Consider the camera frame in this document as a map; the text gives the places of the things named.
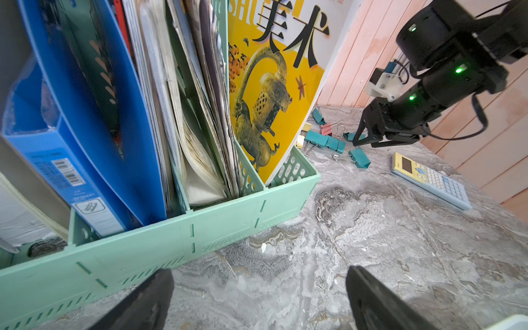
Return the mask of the white plastic storage box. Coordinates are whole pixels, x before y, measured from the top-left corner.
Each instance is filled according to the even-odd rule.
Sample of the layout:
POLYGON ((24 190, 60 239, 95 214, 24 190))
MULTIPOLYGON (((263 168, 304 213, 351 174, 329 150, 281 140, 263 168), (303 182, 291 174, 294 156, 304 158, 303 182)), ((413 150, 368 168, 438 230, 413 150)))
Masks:
POLYGON ((515 314, 485 328, 485 330, 528 330, 528 316, 515 314))

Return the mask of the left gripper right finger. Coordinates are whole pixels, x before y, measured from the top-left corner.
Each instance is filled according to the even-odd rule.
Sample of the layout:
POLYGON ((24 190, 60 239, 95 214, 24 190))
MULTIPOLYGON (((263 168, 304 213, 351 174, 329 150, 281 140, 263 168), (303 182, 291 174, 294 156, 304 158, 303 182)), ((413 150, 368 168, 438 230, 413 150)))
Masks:
POLYGON ((346 292, 358 329, 434 329, 435 326, 361 266, 351 266, 346 292))

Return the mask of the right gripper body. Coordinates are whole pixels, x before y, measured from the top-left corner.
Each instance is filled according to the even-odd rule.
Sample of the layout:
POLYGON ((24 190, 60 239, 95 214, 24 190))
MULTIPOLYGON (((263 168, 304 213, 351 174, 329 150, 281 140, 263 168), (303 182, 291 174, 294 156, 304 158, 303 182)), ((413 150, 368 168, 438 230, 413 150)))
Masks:
POLYGON ((395 147, 419 142, 430 133, 429 127, 405 128, 390 114, 392 106, 385 98, 375 98, 364 108, 353 138, 353 145, 370 144, 373 148, 395 147))

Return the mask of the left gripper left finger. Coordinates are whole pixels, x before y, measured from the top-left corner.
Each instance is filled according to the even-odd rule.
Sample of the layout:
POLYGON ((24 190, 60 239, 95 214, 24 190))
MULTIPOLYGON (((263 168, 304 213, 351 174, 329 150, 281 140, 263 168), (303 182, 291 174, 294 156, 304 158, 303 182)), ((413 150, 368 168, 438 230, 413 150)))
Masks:
POLYGON ((170 269, 159 269, 91 329, 163 329, 174 290, 170 269))

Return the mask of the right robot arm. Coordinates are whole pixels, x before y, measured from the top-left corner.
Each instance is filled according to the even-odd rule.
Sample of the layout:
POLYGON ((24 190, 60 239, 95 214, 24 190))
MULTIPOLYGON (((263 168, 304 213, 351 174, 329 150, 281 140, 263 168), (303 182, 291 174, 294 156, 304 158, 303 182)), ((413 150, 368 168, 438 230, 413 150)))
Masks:
POLYGON ((429 124, 465 98, 487 129, 478 95, 502 92, 505 65, 526 56, 527 2, 508 1, 472 16, 456 1, 433 1, 403 26, 396 42, 406 60, 372 73, 372 101, 353 137, 356 147, 414 144, 432 136, 429 124))

